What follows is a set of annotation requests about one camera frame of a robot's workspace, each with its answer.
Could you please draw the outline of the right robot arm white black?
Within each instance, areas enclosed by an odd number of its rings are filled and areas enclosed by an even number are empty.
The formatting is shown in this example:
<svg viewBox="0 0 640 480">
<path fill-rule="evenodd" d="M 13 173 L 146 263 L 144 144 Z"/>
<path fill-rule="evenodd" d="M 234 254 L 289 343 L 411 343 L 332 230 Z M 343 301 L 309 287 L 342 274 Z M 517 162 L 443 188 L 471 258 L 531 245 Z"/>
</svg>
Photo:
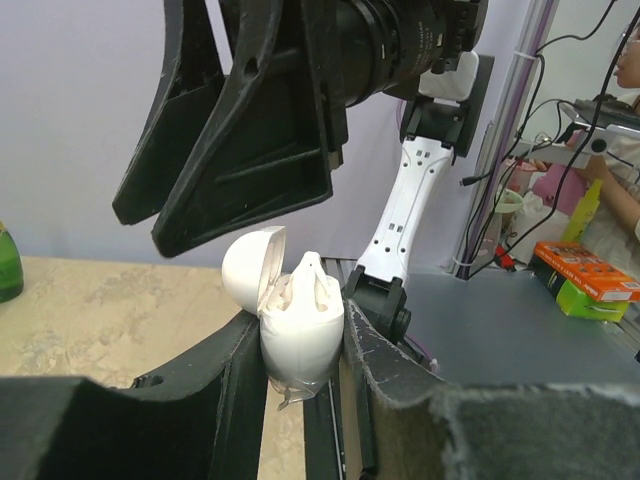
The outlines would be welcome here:
<svg viewBox="0 0 640 480">
<path fill-rule="evenodd" d="M 406 101 L 403 157 L 345 293 L 400 342 L 413 241 L 444 172 L 470 149 L 493 68 L 475 47 L 484 1 L 224 1 L 224 72 L 202 1 L 164 3 L 161 77 L 112 203 L 153 218 L 172 258 L 323 202 L 343 162 L 346 111 L 377 93 Z"/>
</svg>

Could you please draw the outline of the green glass bottle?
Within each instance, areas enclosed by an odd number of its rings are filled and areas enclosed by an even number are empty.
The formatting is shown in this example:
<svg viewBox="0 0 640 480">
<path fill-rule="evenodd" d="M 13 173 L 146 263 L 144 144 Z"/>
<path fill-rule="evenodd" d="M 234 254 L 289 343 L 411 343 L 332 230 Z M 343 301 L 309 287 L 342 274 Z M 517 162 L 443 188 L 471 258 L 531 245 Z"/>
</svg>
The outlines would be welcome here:
<svg viewBox="0 0 640 480">
<path fill-rule="evenodd" d="M 23 289 L 24 273 L 18 248 L 7 228 L 1 224 L 0 301 L 4 303 L 16 298 Z"/>
</svg>

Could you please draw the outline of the orange green boxes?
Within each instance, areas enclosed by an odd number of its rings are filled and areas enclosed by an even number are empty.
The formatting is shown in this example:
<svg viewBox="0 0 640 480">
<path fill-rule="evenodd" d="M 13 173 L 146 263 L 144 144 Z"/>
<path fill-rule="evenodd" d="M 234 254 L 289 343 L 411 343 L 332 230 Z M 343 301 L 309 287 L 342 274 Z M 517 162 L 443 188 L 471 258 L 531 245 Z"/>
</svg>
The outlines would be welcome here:
<svg viewBox="0 0 640 480">
<path fill-rule="evenodd" d="M 539 242 L 529 268 L 569 317 L 619 322 L 639 301 L 639 282 L 579 243 Z"/>
</svg>

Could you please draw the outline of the white earbud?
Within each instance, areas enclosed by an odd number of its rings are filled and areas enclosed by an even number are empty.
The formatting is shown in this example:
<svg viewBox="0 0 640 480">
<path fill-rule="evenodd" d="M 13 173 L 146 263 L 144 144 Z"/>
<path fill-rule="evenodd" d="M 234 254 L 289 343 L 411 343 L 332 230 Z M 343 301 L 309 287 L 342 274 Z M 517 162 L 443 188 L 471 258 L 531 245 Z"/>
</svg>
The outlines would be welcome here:
<svg viewBox="0 0 640 480">
<path fill-rule="evenodd" d="M 290 308 L 296 314 L 319 321 L 329 321 L 343 315 L 343 300 L 338 281 L 327 275 L 317 252 L 306 252 L 291 278 Z"/>
</svg>

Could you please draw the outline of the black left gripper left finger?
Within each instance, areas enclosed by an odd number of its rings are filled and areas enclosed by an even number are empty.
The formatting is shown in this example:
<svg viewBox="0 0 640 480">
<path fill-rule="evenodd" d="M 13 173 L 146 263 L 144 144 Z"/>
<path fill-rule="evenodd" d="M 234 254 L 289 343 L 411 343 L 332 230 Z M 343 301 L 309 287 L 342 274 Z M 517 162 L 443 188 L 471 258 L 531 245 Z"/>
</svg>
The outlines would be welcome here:
<svg viewBox="0 0 640 480">
<path fill-rule="evenodd" d="M 254 479 L 265 413 L 257 318 L 245 311 L 128 388 L 1 380 L 4 479 Z"/>
</svg>

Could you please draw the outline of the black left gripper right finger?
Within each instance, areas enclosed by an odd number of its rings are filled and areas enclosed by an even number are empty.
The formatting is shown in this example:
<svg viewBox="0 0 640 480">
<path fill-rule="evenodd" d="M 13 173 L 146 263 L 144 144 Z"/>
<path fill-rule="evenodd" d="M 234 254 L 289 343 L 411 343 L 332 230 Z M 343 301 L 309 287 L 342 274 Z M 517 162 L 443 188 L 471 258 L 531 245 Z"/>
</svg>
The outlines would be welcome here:
<svg viewBox="0 0 640 480">
<path fill-rule="evenodd" d="M 382 336 L 353 300 L 344 310 L 379 478 L 638 478 L 638 386 L 451 384 Z"/>
</svg>

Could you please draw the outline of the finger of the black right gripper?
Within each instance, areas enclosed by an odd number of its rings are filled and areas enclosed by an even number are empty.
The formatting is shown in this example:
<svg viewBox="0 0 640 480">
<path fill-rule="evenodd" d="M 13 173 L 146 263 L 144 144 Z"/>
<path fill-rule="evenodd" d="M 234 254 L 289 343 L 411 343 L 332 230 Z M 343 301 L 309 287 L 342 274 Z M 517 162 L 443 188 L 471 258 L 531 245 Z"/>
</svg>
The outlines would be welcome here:
<svg viewBox="0 0 640 480">
<path fill-rule="evenodd" d="M 112 207 L 134 225 L 164 207 L 211 115 L 227 75 L 204 1 L 165 1 L 157 91 Z"/>
<path fill-rule="evenodd" d="M 348 137 L 337 3 L 220 8 L 233 65 L 153 227 L 167 258 L 329 198 Z"/>
</svg>

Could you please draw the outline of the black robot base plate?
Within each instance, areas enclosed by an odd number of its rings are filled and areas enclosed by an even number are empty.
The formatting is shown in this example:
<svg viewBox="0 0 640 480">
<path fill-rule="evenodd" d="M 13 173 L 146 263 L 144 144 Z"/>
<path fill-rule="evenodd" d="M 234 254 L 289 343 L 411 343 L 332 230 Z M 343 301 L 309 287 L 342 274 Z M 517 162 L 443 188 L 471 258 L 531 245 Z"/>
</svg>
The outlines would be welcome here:
<svg viewBox="0 0 640 480">
<path fill-rule="evenodd" d="M 315 397 L 303 402 L 307 479 L 347 478 L 347 433 L 357 434 L 362 465 L 355 468 L 356 478 L 377 477 L 378 460 L 371 390 L 362 374 L 355 377 L 354 389 L 355 427 L 346 427 L 344 423 L 338 375 L 324 385 Z"/>
</svg>

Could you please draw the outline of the white earbud charging case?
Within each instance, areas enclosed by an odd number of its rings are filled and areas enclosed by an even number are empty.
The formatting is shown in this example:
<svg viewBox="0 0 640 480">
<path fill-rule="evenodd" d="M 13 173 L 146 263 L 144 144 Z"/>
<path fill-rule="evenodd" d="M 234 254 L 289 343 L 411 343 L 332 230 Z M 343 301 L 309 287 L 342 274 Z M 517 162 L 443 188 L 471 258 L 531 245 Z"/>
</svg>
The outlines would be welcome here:
<svg viewBox="0 0 640 480">
<path fill-rule="evenodd" d="M 342 352 L 341 317 L 319 321 L 290 308 L 293 272 L 282 270 L 286 228 L 272 226 L 239 237 L 226 251 L 226 292 L 259 321 L 267 375 L 283 396 L 280 409 L 313 398 L 335 373 Z"/>
</svg>

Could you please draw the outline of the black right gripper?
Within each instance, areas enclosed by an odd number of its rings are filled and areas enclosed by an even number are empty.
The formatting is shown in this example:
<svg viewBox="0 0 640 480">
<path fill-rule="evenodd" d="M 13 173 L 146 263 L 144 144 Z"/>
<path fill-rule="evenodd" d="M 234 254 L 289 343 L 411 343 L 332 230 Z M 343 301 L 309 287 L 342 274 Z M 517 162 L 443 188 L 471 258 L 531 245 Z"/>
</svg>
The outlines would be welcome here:
<svg viewBox="0 0 640 480">
<path fill-rule="evenodd" d="M 484 26 L 486 1 L 339 1 L 345 103 L 458 67 Z"/>
</svg>

